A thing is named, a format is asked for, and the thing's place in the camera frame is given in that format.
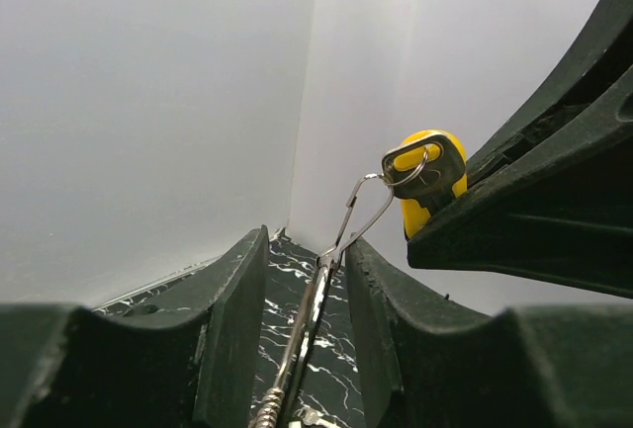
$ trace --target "yellow and black key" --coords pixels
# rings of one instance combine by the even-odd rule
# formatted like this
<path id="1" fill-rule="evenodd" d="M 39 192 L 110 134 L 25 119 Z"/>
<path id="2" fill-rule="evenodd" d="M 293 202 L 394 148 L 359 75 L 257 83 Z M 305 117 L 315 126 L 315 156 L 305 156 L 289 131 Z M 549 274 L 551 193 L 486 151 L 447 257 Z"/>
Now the yellow and black key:
<path id="1" fill-rule="evenodd" d="M 407 179 L 423 162 L 419 174 Z M 466 192 L 466 152 L 447 131 L 426 129 L 412 134 L 387 152 L 382 164 L 386 180 L 394 184 L 394 195 L 401 200 L 407 240 Z"/>

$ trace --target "white backdrop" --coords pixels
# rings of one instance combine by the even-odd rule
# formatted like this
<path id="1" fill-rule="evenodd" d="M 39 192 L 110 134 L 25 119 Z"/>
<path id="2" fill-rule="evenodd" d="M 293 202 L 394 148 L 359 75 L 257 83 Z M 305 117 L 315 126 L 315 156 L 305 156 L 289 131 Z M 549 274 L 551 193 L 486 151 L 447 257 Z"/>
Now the white backdrop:
<path id="1" fill-rule="evenodd" d="M 598 0 L 316 0 L 295 162 L 290 234 L 334 238 L 354 182 L 425 128 L 473 154 L 540 85 Z M 378 207 L 359 200 L 352 228 Z M 367 236 L 405 268 L 400 206 Z M 513 303 L 615 300 L 494 274 L 410 271 L 453 300 L 494 313 Z"/>
<path id="2" fill-rule="evenodd" d="M 0 300 L 96 304 L 286 221 L 314 0 L 0 0 Z"/>

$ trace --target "metal spring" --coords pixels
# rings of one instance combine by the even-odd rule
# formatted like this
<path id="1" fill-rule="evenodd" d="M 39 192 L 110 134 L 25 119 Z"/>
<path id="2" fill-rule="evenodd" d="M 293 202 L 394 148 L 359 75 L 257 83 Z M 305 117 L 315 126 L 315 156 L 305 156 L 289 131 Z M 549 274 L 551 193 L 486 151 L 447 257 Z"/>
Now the metal spring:
<path id="1" fill-rule="evenodd" d="M 261 400 L 261 408 L 257 412 L 255 419 L 250 423 L 249 428 L 275 428 L 283 398 L 283 390 L 275 386 L 269 388 Z"/>

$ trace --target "yellow plastic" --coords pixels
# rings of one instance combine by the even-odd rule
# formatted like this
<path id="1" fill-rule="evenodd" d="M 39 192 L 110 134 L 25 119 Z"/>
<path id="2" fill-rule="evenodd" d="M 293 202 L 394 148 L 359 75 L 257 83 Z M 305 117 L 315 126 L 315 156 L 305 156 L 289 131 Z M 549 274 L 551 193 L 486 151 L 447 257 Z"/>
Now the yellow plastic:
<path id="1" fill-rule="evenodd" d="M 466 161 L 466 150 L 457 137 L 448 131 L 440 129 L 425 129 L 407 137 L 401 144 L 408 144 L 413 141 L 425 138 L 432 133 L 442 133 L 447 136 L 451 142 L 455 145 L 459 151 L 462 159 Z M 414 169 L 422 159 L 423 148 L 414 149 L 408 153 L 398 156 L 394 160 L 394 167 L 399 171 L 407 171 Z M 429 153 L 428 160 L 433 161 L 440 156 L 440 148 L 435 144 L 427 146 L 427 152 Z M 451 191 L 455 198 L 459 198 L 467 190 L 467 177 L 466 173 L 455 184 L 453 184 Z M 422 208 L 420 204 L 414 199 L 401 200 L 401 207 L 403 210 L 403 218 L 405 220 L 405 234 L 407 238 L 412 238 L 418 232 L 420 232 L 424 226 L 431 219 L 431 213 L 428 209 Z"/>

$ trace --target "black marble surface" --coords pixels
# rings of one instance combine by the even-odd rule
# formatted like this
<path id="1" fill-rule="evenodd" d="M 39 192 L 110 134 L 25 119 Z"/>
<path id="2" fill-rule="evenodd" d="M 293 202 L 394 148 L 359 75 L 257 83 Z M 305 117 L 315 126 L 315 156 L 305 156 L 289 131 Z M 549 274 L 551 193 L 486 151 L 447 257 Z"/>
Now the black marble surface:
<path id="1" fill-rule="evenodd" d="M 315 258 L 313 252 L 293 243 L 283 232 L 271 239 L 266 303 L 251 404 L 252 415 L 257 411 L 264 392 L 275 379 L 305 285 L 314 271 Z M 104 315 L 123 315 L 148 298 L 178 285 L 194 273 L 187 273 L 97 309 L 97 312 Z M 327 421 L 340 428 L 363 428 L 365 422 L 359 387 L 347 289 L 344 273 L 339 272 L 332 279 L 298 407 L 305 404 L 315 408 L 324 413 Z"/>

